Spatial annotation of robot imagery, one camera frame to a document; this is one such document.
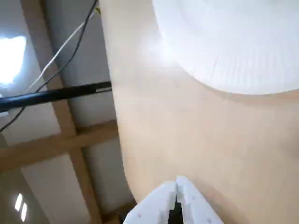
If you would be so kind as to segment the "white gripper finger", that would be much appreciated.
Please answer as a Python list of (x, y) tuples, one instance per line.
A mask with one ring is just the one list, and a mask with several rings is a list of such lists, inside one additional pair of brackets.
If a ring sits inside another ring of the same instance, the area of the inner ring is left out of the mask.
[(176, 178), (177, 201), (181, 203), (183, 223), (185, 224), (221, 224), (223, 221), (186, 177)]
[(149, 193), (126, 216), (126, 224), (166, 224), (175, 207), (176, 183), (166, 181)]

